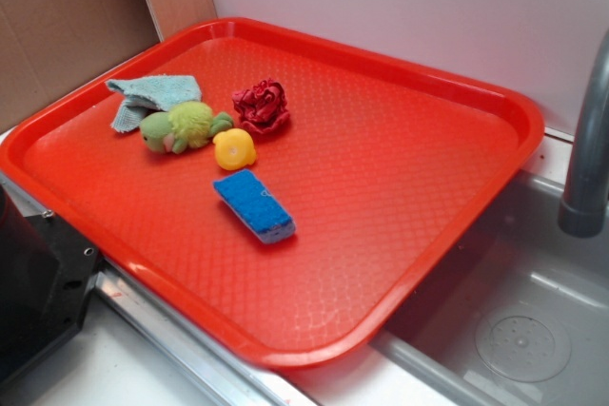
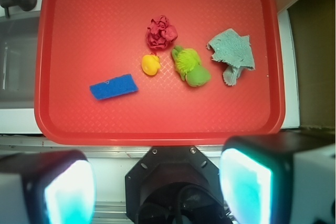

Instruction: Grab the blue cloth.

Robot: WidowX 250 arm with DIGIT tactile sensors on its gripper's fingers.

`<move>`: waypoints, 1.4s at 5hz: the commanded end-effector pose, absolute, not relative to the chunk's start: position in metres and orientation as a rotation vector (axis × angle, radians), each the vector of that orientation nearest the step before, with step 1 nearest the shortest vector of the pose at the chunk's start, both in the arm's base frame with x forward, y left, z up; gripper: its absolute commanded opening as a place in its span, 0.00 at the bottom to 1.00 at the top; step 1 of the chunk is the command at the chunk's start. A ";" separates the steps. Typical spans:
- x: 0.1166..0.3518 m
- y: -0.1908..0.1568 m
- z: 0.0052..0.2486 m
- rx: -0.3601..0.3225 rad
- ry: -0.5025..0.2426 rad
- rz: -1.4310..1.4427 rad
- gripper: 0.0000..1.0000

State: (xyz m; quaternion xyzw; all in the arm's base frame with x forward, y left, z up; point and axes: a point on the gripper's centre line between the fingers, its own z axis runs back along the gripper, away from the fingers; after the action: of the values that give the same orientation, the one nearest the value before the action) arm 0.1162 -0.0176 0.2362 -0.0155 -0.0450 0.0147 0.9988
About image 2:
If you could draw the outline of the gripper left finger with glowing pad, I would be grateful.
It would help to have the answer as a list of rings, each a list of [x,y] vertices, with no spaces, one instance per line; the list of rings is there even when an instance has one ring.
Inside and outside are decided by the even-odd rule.
[[[1,155],[1,223],[91,223],[95,203],[83,152]]]

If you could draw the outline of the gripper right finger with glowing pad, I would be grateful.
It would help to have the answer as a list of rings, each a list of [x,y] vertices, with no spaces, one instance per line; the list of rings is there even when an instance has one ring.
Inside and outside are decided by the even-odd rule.
[[[222,149],[219,183],[239,223],[335,223],[335,135],[233,136]]]

